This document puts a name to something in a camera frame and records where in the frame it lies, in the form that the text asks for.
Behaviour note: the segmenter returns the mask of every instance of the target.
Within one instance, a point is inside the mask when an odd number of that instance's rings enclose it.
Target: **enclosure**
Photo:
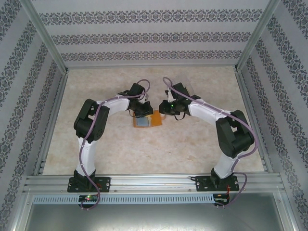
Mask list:
[[[2,0],[0,230],[308,230],[307,4]],[[214,126],[167,116],[134,128],[123,111],[108,117],[95,154],[109,192],[81,211],[87,193],[67,187],[84,101],[146,78],[156,110],[162,78],[177,76],[207,103],[243,111],[257,135],[258,150],[235,169],[248,176],[245,185],[235,174],[238,200],[215,208],[226,192],[191,181],[219,160]]]

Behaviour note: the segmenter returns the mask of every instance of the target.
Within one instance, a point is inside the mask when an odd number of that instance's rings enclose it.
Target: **patterned wallpaper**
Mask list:
[[[242,70],[273,169],[308,230],[308,1],[282,0]]]
[[[34,0],[66,65],[236,64],[269,0]]]
[[[1,0],[0,231],[32,175],[62,73],[17,0]]]

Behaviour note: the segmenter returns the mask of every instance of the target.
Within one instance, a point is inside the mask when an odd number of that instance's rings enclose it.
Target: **metal profile bar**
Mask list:
[[[268,156],[268,153],[266,151],[266,148],[265,148],[265,145],[264,145],[264,142],[263,142],[263,139],[262,139],[262,135],[261,135],[258,123],[257,123],[257,118],[256,118],[256,115],[254,113],[252,104],[249,100],[247,89],[244,85],[242,73],[240,71],[235,71],[235,76],[236,76],[236,80],[237,80],[237,83],[238,83],[239,88],[240,88],[240,92],[241,92],[241,95],[242,95],[242,98],[243,98],[243,102],[244,102],[247,114],[248,114],[250,125],[253,128],[253,130],[256,132],[257,136],[259,137],[259,148],[258,148],[259,153],[264,158],[264,162],[265,162],[267,171],[269,173],[273,173],[274,171],[272,169],[272,166],[271,166],[271,163],[270,163],[270,158]]]
[[[110,192],[104,194],[189,194],[197,192],[191,176],[209,174],[174,174],[174,175],[110,175]],[[30,194],[70,194],[67,185],[71,176],[31,176],[26,179],[23,193]],[[238,176],[240,187],[244,177]],[[244,193],[284,191],[279,174],[265,172],[248,173]]]
[[[61,69],[63,73],[67,67],[65,66],[64,60],[60,55],[56,45],[54,44],[51,36],[49,35],[42,19],[40,18],[37,10],[32,4],[31,0],[20,0],[21,5],[25,9],[27,15],[31,19],[33,25],[35,26],[36,30],[38,31],[40,37],[42,38],[43,42],[45,43],[46,47],[48,48],[49,52],[51,53],[53,59],[57,63],[58,67]]]
[[[251,34],[240,58],[237,62],[236,66],[237,69],[240,70],[245,65],[246,60],[248,59],[252,49],[254,48],[255,44],[257,43],[258,39],[260,38],[266,24],[269,22],[271,16],[273,15],[274,11],[276,10],[280,0],[269,0],[266,8],[264,9],[263,14],[258,21],[257,26],[255,27],[253,33]]]
[[[59,89],[58,94],[56,96],[54,107],[52,109],[51,120],[47,125],[47,135],[46,135],[44,142],[42,144],[41,153],[38,156],[38,162],[37,162],[37,165],[36,165],[35,170],[34,170],[34,175],[38,175],[39,173],[43,172],[44,168],[42,168],[42,167],[45,166],[45,164],[42,166],[42,161],[43,160],[46,161],[46,157],[47,157],[48,150],[49,150],[49,147],[50,147],[50,143],[51,143],[51,140],[52,140],[53,131],[54,131],[56,121],[57,121],[57,117],[58,117],[58,114],[59,114],[59,111],[60,111],[60,106],[61,106],[64,90],[65,90],[65,87],[66,87],[68,74],[69,74],[69,71],[67,71],[64,74],[64,76],[61,80],[60,89]]]
[[[292,212],[291,206],[287,207],[289,200],[287,199],[286,192],[276,192],[273,193],[276,207],[281,218],[283,229],[285,231],[298,231],[298,225],[295,221],[294,214]]]
[[[166,67],[166,66],[172,66],[172,67],[217,67],[217,66],[232,66],[232,64],[114,64],[114,65],[93,65],[93,66],[69,66],[69,70],[79,70],[79,69],[111,69],[111,68],[151,68],[151,67]]]
[[[26,229],[27,221],[30,215],[31,207],[33,204],[34,196],[25,194],[21,196],[18,204],[16,215],[11,226],[12,231],[24,231]]]

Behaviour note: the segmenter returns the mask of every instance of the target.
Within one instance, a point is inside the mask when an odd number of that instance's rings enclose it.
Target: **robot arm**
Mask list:
[[[190,96],[182,83],[178,83],[172,87],[181,93]],[[253,135],[239,122],[233,121],[228,116],[217,112],[222,111],[221,109],[211,105],[211,107],[218,109],[216,111],[208,106],[205,106],[203,104],[205,101],[196,95],[190,97],[199,101],[201,104],[180,96],[169,88],[166,91],[166,94],[168,95],[168,100],[164,100],[160,104],[160,113],[173,116],[184,113],[190,116],[198,117],[205,120],[209,124],[216,126],[218,143],[222,150],[222,155],[218,163],[211,171],[211,181],[215,187],[218,188],[220,185],[224,184],[223,182],[225,179],[228,180],[228,178],[233,175],[233,168],[238,161],[238,158],[245,154],[245,151],[247,151],[248,148],[254,143]],[[234,112],[224,112],[231,114],[247,123],[244,114],[239,110]]]
[[[100,107],[93,130],[85,141],[81,156],[83,167],[90,178],[95,177],[94,156],[96,153],[97,141],[103,135],[108,116],[125,110],[134,111],[136,117],[145,117],[153,114],[150,102],[146,101],[146,94],[139,98],[125,98],[126,96],[139,95],[144,92],[144,87],[134,83],[130,90],[117,94],[114,99],[105,102],[103,106]],[[91,116],[96,114],[101,103],[102,101],[87,99],[74,122],[74,129],[78,136],[79,150],[93,122]],[[77,168],[74,171],[74,178],[87,188],[92,187],[88,179],[85,177],[80,162],[78,162]]]

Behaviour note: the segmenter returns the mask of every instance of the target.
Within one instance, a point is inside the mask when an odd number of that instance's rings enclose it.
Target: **small blue object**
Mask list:
[[[137,127],[149,127],[150,122],[148,117],[136,118],[136,126]]]

